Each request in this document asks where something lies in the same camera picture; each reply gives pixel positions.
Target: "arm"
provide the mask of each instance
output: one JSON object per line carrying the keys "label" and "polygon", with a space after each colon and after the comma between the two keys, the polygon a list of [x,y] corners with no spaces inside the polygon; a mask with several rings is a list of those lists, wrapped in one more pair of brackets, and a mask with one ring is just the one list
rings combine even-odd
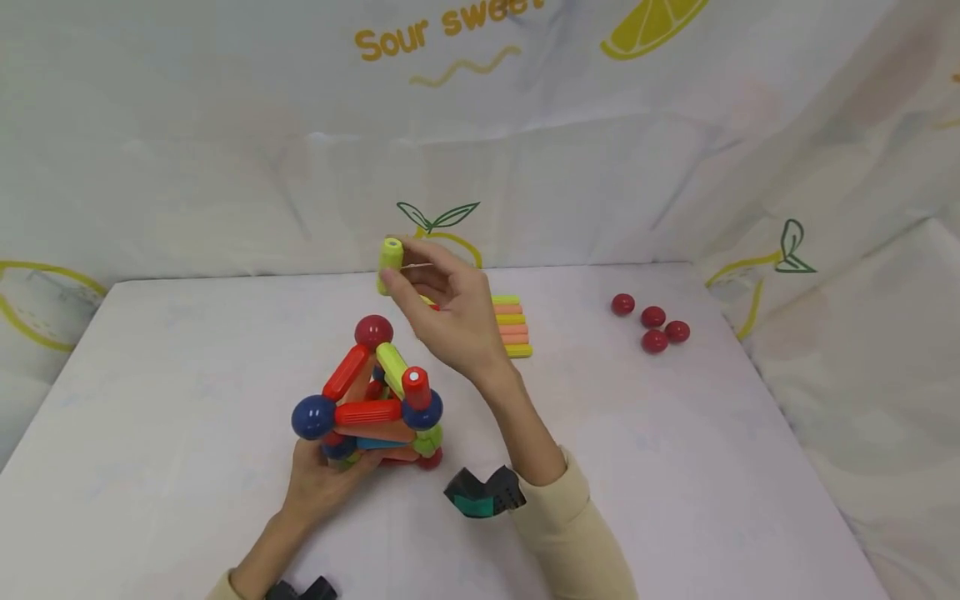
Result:
{"label": "arm", "polygon": [[279,581],[314,530],[327,520],[380,463],[367,452],[349,470],[326,464],[321,441],[298,440],[283,507],[264,528],[247,557],[221,577],[207,600],[260,600]]}
{"label": "arm", "polygon": [[550,592],[558,600],[633,600],[633,575],[590,501],[587,479],[554,442],[507,357],[486,276],[441,246],[400,239],[412,266],[380,277],[417,337],[490,406],[527,499],[514,523]]}

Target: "beige sleeve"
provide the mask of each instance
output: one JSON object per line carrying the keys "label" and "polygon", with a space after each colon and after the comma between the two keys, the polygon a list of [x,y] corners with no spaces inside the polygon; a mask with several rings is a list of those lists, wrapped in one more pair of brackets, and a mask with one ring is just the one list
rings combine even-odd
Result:
{"label": "beige sleeve", "polygon": [[233,591],[233,586],[230,585],[229,577],[229,571],[224,573],[224,576],[220,578],[220,581],[217,582],[217,585],[206,596],[206,600],[243,600],[243,598],[237,595],[237,592]]}
{"label": "beige sleeve", "polygon": [[538,488],[520,478],[527,503],[511,512],[523,544],[557,600],[635,600],[634,577],[590,500],[587,478],[562,448],[566,473]]}

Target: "blue ball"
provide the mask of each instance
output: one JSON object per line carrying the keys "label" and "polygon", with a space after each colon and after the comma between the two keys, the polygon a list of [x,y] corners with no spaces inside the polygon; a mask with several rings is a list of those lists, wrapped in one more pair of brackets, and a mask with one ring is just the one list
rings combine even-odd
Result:
{"label": "blue ball", "polygon": [[324,444],[324,454],[331,461],[344,461],[348,459],[357,449],[357,439],[353,436],[346,436],[338,445]]}
{"label": "blue ball", "polygon": [[290,417],[294,432],[305,440],[318,440],[333,429],[337,403],[326,396],[307,396]]}
{"label": "blue ball", "polygon": [[415,411],[406,401],[400,404],[400,409],[407,427],[414,431],[426,431],[440,422],[440,417],[444,414],[444,403],[439,394],[430,390],[430,406],[427,406],[426,410]]}

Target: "sleeve cuff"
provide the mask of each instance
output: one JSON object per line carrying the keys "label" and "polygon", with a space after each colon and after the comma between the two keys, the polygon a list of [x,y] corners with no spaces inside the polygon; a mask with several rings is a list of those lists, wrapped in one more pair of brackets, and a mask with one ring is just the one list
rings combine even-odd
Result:
{"label": "sleeve cuff", "polygon": [[537,487],[517,476],[520,491],[527,500],[525,505],[512,511],[517,527],[544,533],[561,531],[589,504],[587,478],[569,451],[563,446],[560,450],[566,460],[566,472],[557,481]]}
{"label": "sleeve cuff", "polygon": [[206,600],[243,600],[230,585],[230,571],[227,571],[217,582],[217,585],[206,596]]}

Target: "left hand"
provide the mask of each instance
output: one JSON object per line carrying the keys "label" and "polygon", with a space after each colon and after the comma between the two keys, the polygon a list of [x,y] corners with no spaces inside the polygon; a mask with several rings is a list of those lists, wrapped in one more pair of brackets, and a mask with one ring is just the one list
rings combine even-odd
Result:
{"label": "left hand", "polygon": [[290,487],[280,513],[307,529],[317,527],[343,506],[381,460],[383,452],[371,450],[340,471],[326,463],[320,440],[297,440]]}

